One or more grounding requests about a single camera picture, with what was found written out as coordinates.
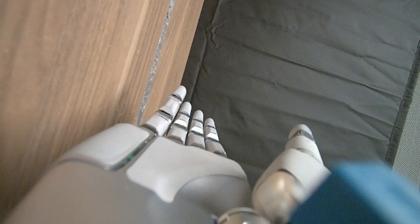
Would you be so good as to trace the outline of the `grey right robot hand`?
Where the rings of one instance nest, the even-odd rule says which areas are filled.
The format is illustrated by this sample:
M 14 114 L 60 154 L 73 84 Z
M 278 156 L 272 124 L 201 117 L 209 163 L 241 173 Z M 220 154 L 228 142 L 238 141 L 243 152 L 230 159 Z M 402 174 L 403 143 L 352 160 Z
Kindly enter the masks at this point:
M 297 125 L 251 187 L 185 96 L 179 87 L 144 124 L 119 123 L 63 154 L 7 223 L 287 223 L 329 175 Z

